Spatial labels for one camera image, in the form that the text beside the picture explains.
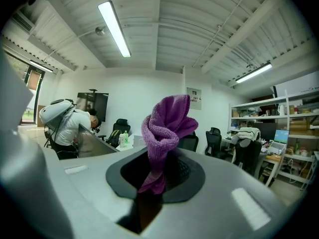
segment white shirt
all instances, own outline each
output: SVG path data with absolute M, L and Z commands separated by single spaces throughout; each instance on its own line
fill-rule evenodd
M 85 128 L 91 129 L 90 114 L 78 109 L 63 118 L 60 127 L 58 129 L 58 134 L 55 137 L 55 133 L 52 135 L 52 139 L 57 144 L 63 146 L 69 146 L 72 144 L 73 139 L 79 132 L 79 124 L 82 124 Z

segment backpack on chair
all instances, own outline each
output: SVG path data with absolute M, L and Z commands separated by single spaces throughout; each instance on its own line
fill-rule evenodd
M 114 130 L 105 142 L 108 143 L 110 146 L 116 148 L 117 146 L 119 146 L 119 137 L 121 133 L 122 132 L 120 130 Z

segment ceiling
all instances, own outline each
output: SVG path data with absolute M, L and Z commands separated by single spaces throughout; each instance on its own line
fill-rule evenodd
M 105 1 L 37 0 L 22 11 L 35 24 L 30 35 L 74 68 L 179 73 L 183 66 L 193 66 L 225 83 L 314 36 L 288 0 L 112 0 L 132 53 L 124 58 L 108 30 L 105 36 L 94 32 L 105 25 L 97 9 Z M 263 17 L 256 20 L 257 13 Z M 29 39 L 19 40 L 10 32 L 5 37 L 33 49 Z M 38 54 L 64 69 L 47 54 Z

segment black pants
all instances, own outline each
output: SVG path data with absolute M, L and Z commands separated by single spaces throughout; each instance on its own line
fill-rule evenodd
M 56 152 L 59 159 L 77 158 L 78 152 L 72 145 L 64 146 L 52 141 L 52 149 Z

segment fluorescent light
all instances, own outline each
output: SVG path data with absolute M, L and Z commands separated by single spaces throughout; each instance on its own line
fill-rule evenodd
M 242 77 L 242 78 L 239 78 L 238 80 L 236 80 L 237 83 L 242 83 L 256 75 L 259 75 L 265 71 L 267 71 L 268 69 L 272 68 L 273 66 L 271 65 L 271 63 L 268 63 L 268 64 L 265 64 L 261 67 L 259 67 L 257 70 L 253 71 L 252 73 Z
M 126 45 L 123 32 L 121 30 L 120 23 L 115 14 L 112 1 L 107 1 L 98 6 L 100 13 L 108 26 L 121 54 L 123 57 L 128 58 L 131 56 L 131 53 Z
M 46 68 L 46 67 L 44 67 L 44 66 L 42 66 L 42 65 L 40 65 L 40 64 L 38 64 L 38 63 L 36 63 L 36 62 L 34 62 L 34 61 L 32 61 L 32 60 L 30 60 L 30 64 L 36 66 L 36 67 L 39 68 L 39 69 L 45 70 L 45 71 L 47 71 L 47 72 L 50 72 L 50 73 L 53 72 L 53 70 L 51 70 L 51 69 L 49 69 L 49 68 Z

